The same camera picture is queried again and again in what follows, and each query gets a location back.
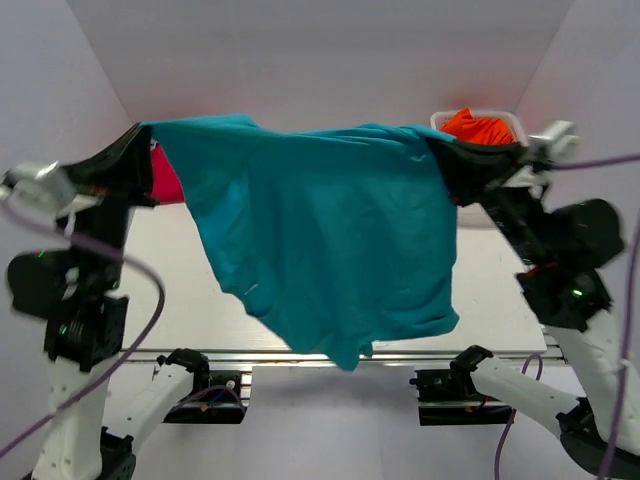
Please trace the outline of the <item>teal t-shirt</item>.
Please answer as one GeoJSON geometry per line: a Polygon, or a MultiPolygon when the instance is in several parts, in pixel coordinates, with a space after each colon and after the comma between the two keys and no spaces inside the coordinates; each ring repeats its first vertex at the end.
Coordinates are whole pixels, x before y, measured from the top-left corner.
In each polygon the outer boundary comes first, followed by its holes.
{"type": "Polygon", "coordinates": [[[431,128],[275,132],[240,115],[154,121],[221,289],[301,354],[354,369],[376,341],[439,336],[457,211],[431,128]]]}

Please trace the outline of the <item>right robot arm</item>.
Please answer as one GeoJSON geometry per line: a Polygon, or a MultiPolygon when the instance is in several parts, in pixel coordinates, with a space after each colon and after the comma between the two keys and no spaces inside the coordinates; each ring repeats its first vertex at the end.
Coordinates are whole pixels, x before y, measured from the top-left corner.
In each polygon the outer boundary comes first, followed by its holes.
{"type": "Polygon", "coordinates": [[[576,139],[538,135],[527,145],[483,146],[433,140],[433,152],[459,207],[481,206],[525,264],[516,277],[537,320],[564,353],[583,389],[575,396],[471,346],[450,365],[459,396],[492,397],[543,426],[583,470],[600,479],[639,475],[639,376],[629,359],[629,322],[618,321],[600,269],[624,247],[615,208],[585,200],[549,212],[535,187],[568,165],[576,139]]]}

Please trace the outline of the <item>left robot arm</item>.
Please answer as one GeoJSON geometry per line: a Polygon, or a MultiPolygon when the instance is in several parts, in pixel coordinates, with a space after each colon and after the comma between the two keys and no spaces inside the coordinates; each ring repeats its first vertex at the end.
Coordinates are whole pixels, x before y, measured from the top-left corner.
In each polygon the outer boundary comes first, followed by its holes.
{"type": "Polygon", "coordinates": [[[58,250],[23,253],[6,270],[15,312],[45,323],[48,411],[34,479],[128,479],[128,434],[103,414],[110,376],[122,364],[128,299],[117,295],[131,212],[154,207],[151,129],[135,125],[96,155],[70,165],[22,165],[2,182],[7,200],[52,217],[58,250]]]}

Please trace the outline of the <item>orange t-shirt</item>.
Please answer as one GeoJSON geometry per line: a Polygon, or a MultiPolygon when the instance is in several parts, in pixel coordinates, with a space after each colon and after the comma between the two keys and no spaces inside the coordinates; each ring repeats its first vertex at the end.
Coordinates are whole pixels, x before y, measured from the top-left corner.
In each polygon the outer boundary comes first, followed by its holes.
{"type": "Polygon", "coordinates": [[[469,108],[458,111],[440,130],[466,143],[508,145],[516,142],[508,123],[497,117],[476,117],[469,108]]]}

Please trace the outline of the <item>folded red t-shirt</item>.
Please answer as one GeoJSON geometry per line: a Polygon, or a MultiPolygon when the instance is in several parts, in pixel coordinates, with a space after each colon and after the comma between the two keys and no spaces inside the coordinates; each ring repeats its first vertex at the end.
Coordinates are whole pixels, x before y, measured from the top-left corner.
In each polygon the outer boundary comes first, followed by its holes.
{"type": "Polygon", "coordinates": [[[160,144],[151,149],[153,188],[151,196],[162,205],[183,203],[180,181],[160,144]]]}

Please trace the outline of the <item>white plastic basket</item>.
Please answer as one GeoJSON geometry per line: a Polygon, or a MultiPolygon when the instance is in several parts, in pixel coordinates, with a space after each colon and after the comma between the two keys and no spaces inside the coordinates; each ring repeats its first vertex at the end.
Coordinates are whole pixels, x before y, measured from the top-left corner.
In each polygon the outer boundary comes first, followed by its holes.
{"type": "Polygon", "coordinates": [[[463,108],[431,115],[432,128],[476,145],[498,146],[529,141],[519,120],[506,111],[463,108]]]}

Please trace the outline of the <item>aluminium table edge rail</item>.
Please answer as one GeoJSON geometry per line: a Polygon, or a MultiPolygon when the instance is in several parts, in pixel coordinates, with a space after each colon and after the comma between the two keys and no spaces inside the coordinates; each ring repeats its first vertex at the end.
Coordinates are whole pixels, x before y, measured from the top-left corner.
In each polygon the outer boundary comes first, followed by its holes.
{"type": "MultiPolygon", "coordinates": [[[[320,366],[320,367],[333,367],[335,364],[331,362],[326,356],[320,354],[294,354],[284,352],[234,352],[234,351],[222,351],[222,350],[210,350],[201,352],[207,357],[209,363],[216,365],[241,365],[255,366],[255,365],[289,365],[289,366],[320,366]]],[[[133,353],[125,362],[134,364],[156,364],[157,358],[160,355],[169,354],[169,351],[151,351],[142,350],[133,353]]],[[[380,364],[380,365],[422,365],[427,363],[444,364],[451,361],[457,353],[425,353],[425,352],[377,352],[372,357],[361,356],[359,365],[365,364],[380,364]]],[[[497,353],[499,358],[502,358],[508,362],[517,363],[524,361],[529,356],[527,353],[497,353]]],[[[541,354],[543,360],[551,361],[552,364],[563,364],[564,357],[559,347],[548,347],[548,349],[541,354]]]]}

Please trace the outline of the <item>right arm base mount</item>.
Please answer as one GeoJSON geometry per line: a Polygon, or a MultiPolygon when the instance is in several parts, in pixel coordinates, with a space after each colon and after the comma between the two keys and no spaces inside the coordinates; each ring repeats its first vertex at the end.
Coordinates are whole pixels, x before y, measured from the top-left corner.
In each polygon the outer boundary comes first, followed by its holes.
{"type": "Polygon", "coordinates": [[[447,369],[418,370],[422,426],[509,425],[516,410],[558,434],[557,416],[578,405],[577,397],[537,381],[489,350],[473,345],[447,369]]]}

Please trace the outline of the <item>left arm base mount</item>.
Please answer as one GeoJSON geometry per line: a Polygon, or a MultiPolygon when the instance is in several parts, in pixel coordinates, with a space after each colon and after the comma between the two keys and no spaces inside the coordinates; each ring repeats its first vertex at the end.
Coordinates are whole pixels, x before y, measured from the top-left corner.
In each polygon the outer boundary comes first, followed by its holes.
{"type": "Polygon", "coordinates": [[[195,350],[178,348],[156,358],[153,376],[169,365],[177,365],[191,377],[192,390],[165,416],[167,424],[239,425],[245,418],[249,394],[246,375],[240,370],[216,369],[195,350]]]}

